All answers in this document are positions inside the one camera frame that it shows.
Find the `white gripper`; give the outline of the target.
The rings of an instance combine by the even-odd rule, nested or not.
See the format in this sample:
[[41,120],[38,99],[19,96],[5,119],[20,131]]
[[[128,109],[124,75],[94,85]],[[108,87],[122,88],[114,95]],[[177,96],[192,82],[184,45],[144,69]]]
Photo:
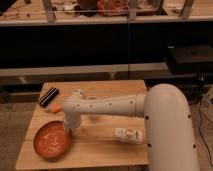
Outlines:
[[65,116],[63,119],[63,124],[66,130],[74,131],[80,126],[80,117],[73,115]]

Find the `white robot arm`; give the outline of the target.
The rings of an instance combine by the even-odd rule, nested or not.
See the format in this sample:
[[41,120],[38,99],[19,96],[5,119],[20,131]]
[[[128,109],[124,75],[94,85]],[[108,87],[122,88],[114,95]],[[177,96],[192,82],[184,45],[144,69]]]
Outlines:
[[145,119],[149,171],[200,171],[189,104],[171,84],[157,84],[145,94],[88,99],[72,92],[62,105],[66,129],[75,130],[83,114]]

